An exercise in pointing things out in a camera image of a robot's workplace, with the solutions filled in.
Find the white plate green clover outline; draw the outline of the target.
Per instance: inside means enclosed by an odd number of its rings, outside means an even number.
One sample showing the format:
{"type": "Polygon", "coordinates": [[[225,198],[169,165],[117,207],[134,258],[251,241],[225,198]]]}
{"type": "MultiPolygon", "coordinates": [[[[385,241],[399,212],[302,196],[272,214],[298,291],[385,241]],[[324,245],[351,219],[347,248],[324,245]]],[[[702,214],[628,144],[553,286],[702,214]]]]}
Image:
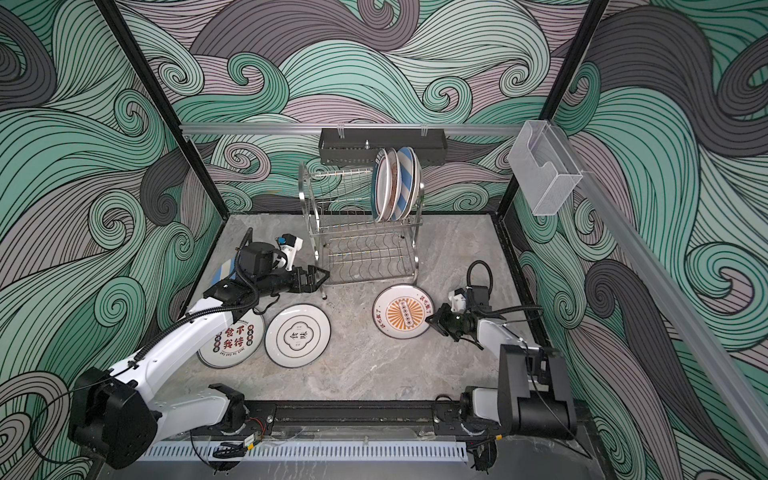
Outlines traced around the white plate green clover outline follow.
{"type": "Polygon", "coordinates": [[[270,322],[264,346],[276,365],[301,368],[325,352],[331,334],[331,323],[323,310],[311,304],[297,304],[285,308],[270,322]]]}

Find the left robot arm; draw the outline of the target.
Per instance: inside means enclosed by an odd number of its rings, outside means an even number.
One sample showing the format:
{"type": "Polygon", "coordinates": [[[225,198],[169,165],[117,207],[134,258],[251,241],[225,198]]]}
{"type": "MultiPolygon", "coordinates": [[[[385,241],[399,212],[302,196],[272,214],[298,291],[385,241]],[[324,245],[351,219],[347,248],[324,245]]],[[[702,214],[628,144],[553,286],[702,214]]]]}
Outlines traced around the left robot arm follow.
{"type": "Polygon", "coordinates": [[[213,383],[166,405],[154,398],[190,357],[254,312],[262,298],[320,289],[329,271],[295,265],[299,248],[296,242],[246,239],[237,249],[232,273],[206,290],[176,323],[110,368],[92,367],[81,374],[70,403],[68,439],[122,469],[153,444],[183,432],[215,427],[239,433],[246,423],[245,397],[224,384],[213,383]]]}

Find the white plate red characters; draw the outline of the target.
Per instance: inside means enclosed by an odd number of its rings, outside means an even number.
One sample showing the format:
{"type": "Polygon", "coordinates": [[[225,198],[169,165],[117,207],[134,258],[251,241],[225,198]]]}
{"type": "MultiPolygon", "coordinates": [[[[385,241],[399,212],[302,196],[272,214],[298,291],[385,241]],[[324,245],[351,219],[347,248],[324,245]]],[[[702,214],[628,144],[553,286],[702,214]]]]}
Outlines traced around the white plate red characters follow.
{"type": "Polygon", "coordinates": [[[262,343],[266,323],[248,311],[240,320],[217,333],[197,351],[198,359],[214,369],[234,367],[254,354],[262,343]]]}

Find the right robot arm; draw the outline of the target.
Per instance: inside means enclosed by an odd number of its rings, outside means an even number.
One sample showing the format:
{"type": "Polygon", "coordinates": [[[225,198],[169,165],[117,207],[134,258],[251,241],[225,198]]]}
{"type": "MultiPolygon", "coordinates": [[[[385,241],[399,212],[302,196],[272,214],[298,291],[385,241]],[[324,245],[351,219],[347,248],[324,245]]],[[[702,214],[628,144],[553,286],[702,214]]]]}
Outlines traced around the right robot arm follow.
{"type": "Polygon", "coordinates": [[[498,361],[494,387],[469,386],[458,401],[458,418],[469,435],[524,435],[571,440],[577,416],[564,359],[532,345],[511,329],[511,313],[539,313],[538,305],[494,310],[486,287],[457,289],[426,323],[455,342],[467,341],[498,361]]]}

